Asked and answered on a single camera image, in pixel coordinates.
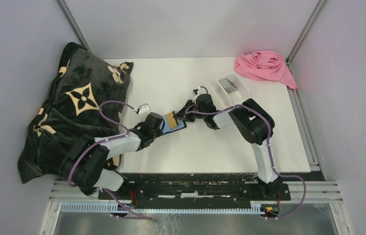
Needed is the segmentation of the black leather card holder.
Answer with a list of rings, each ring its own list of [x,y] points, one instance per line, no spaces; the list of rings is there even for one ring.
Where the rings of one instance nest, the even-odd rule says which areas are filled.
[[[172,132],[179,131],[187,127],[184,120],[176,119],[174,115],[175,111],[172,111],[166,115],[163,115],[163,123],[161,124],[161,135],[166,135]]]

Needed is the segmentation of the gold credit card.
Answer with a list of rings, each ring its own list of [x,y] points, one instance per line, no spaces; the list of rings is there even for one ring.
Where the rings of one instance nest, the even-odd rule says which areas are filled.
[[[174,117],[174,115],[175,115],[175,111],[172,111],[172,112],[166,114],[166,121],[167,121],[170,129],[176,128],[180,124],[179,120],[176,119]]]

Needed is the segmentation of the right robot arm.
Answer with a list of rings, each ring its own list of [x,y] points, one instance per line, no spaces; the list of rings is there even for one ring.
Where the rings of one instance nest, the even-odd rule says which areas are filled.
[[[234,124],[241,136],[251,144],[258,167],[258,194],[265,200],[272,199],[282,185],[276,170],[271,137],[275,123],[273,118],[252,98],[223,110],[218,110],[209,94],[200,94],[188,100],[173,115],[175,119],[194,122],[201,119],[208,128],[221,129]]]

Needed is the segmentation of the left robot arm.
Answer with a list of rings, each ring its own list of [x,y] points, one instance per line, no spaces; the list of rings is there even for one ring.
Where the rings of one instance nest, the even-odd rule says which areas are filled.
[[[82,135],[61,161],[59,171],[85,195],[91,194],[96,188],[105,188],[116,198],[124,199],[129,193],[129,185],[124,183],[122,175],[105,168],[107,160],[149,147],[161,136],[164,125],[163,117],[151,112],[128,134],[105,138]]]

